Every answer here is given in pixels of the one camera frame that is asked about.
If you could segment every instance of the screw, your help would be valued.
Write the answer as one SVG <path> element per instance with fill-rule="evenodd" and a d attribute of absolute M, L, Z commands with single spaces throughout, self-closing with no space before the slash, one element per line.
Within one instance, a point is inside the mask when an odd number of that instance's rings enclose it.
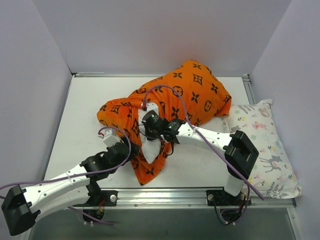
<path fill-rule="evenodd" d="M 214 195 L 213 194 L 209 194 L 207 198 L 211 202 L 214 199 Z"/>
<path fill-rule="evenodd" d="M 112 203 L 114 203 L 115 201 L 117 201 L 117 196 L 114 195 L 114 194 L 112 194 L 112 195 L 110 196 L 110 201 L 111 201 Z"/>

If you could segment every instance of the orange patterned fabric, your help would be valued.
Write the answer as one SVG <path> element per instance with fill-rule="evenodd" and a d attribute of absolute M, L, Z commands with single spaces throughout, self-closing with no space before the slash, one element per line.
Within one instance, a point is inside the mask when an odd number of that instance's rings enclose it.
<path fill-rule="evenodd" d="M 206 65 L 189 60 L 174 71 L 145 83 L 128 97 L 105 103 L 97 113 L 99 122 L 123 130 L 133 143 L 141 147 L 138 108 L 141 108 L 148 89 L 159 84 L 173 87 L 182 96 L 187 108 L 187 117 L 193 125 L 199 126 L 215 116 L 229 113 L 231 96 L 223 84 L 213 76 Z M 169 121 L 173 118 L 186 119 L 180 98 L 167 87 L 159 86 L 152 89 L 146 101 L 159 106 L 159 115 L 162 118 Z M 158 175 L 170 152 L 171 145 L 161 142 L 160 153 L 151 164 L 147 163 L 142 152 L 131 160 L 141 185 Z"/>

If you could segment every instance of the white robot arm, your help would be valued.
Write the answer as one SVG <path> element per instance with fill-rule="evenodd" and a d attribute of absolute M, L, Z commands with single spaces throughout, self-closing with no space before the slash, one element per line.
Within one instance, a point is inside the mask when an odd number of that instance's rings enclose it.
<path fill-rule="evenodd" d="M 170 122 L 150 110 L 144 115 L 142 123 L 146 137 L 150 141 L 162 138 L 167 143 L 189 144 L 203 149 L 211 149 L 206 141 L 195 132 L 194 128 L 246 179 L 258 158 L 258 151 L 245 133 L 220 133 L 192 126 L 180 119 Z M 97 205 L 102 199 L 102 191 L 97 183 L 116 171 L 106 172 L 122 163 L 129 153 L 129 143 L 116 135 L 114 130 L 107 130 L 103 136 L 107 151 L 88 157 L 71 170 L 53 178 L 49 183 L 42 183 L 21 188 L 12 187 L 1 206 L 9 232 L 12 236 L 30 229 L 37 221 L 56 211 L 79 204 Z M 131 154 L 127 161 L 135 157 L 140 147 L 131 144 Z M 244 181 L 239 179 L 228 167 L 230 175 L 224 191 L 237 196 Z"/>
<path fill-rule="evenodd" d="M 103 142 L 107 145 L 106 151 L 88 157 L 48 183 L 25 188 L 16 185 L 8 191 L 1 209 L 12 236 L 25 232 L 40 219 L 56 211 L 79 204 L 98 205 L 101 202 L 103 194 L 97 181 L 107 178 L 117 169 L 105 170 L 118 166 L 126 158 L 129 161 L 140 151 L 140 147 L 131 142 L 128 157 L 129 143 L 113 130 L 105 132 Z"/>
<path fill-rule="evenodd" d="M 212 150 L 213 146 L 217 151 L 224 154 L 226 161 L 245 179 L 249 178 L 259 156 L 258 150 L 242 131 L 236 131 L 234 134 L 215 132 L 197 126 L 191 127 L 185 121 L 177 118 L 169 122 L 157 115 L 154 110 L 148 111 L 148 108 L 142 123 L 144 124 L 145 135 L 150 137 L 151 141 L 155 138 L 162 138 L 167 143 L 189 144 L 207 150 Z M 224 191 L 232 196 L 237 196 L 244 181 L 229 166 L 227 169 L 230 174 L 224 186 Z"/>

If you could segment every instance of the white wall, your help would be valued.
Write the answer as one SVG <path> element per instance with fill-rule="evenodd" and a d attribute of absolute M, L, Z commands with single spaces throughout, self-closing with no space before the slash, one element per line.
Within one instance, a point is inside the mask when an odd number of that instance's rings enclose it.
<path fill-rule="evenodd" d="M 273 98 L 279 135 L 302 184 L 297 212 L 306 239 L 320 236 L 320 1 L 293 0 L 251 75 Z"/>
<path fill-rule="evenodd" d="M 70 80 L 68 66 L 32 0 L 1 1 L 1 186 L 41 178 Z M 0 239 L 10 239 L 2 212 Z"/>
<path fill-rule="evenodd" d="M 291 0 L 33 0 L 72 72 L 254 69 Z"/>

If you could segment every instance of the white pillow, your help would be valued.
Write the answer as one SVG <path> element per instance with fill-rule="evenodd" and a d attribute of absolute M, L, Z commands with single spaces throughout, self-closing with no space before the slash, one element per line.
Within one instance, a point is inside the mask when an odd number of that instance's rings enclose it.
<path fill-rule="evenodd" d="M 229 115 L 223 119 L 224 131 L 243 131 L 259 151 L 248 179 L 255 188 L 265 197 L 295 198 L 301 195 L 302 187 L 278 136 L 272 103 L 266 99 L 255 105 L 232 105 Z"/>

